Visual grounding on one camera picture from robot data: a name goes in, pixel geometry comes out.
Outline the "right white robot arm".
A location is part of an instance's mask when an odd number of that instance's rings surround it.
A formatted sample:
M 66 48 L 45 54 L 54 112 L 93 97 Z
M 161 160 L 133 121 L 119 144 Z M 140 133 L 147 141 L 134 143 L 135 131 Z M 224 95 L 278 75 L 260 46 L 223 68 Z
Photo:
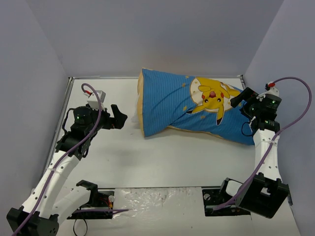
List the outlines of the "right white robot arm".
M 289 186 L 282 182 L 278 168 L 280 124 L 275 120 L 281 101 L 276 88 L 262 94 L 246 88 L 230 100 L 233 108 L 244 102 L 240 112 L 249 119 L 256 168 L 244 183 L 227 180 L 226 186 L 218 191 L 224 203 L 214 207 L 214 211 L 234 205 L 271 219 L 287 198 Z

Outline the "white pillow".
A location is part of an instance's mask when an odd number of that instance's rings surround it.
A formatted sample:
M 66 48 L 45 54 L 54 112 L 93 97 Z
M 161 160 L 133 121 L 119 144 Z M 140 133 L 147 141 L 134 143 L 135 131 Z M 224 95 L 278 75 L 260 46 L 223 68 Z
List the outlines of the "white pillow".
M 133 123 L 139 123 L 139 118 L 137 114 L 134 114 L 133 117 L 131 118 L 131 122 Z

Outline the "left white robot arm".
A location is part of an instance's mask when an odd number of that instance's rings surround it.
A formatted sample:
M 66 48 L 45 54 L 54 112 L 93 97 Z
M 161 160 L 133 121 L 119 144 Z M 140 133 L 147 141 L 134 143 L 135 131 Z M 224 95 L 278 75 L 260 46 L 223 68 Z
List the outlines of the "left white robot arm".
M 92 139 L 101 129 L 122 129 L 127 115 L 112 104 L 113 116 L 90 105 L 72 108 L 74 124 L 57 142 L 55 154 L 45 174 L 31 195 L 19 208 L 6 216 L 15 236 L 55 236 L 63 221 L 82 219 L 86 212 L 111 215 L 110 206 L 103 208 L 98 185 L 79 181 L 71 192 L 57 201 L 61 188 L 82 158 L 87 157 Z

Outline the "blue yellow Pikachu pillowcase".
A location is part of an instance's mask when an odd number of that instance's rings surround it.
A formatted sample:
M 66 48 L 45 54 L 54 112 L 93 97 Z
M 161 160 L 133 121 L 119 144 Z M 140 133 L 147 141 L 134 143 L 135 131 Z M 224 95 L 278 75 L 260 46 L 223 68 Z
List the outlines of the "blue yellow Pikachu pillowcase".
M 242 89 L 224 80 L 141 69 L 137 85 L 137 115 L 144 137 L 166 128 L 208 133 L 253 145 L 248 119 L 230 99 Z

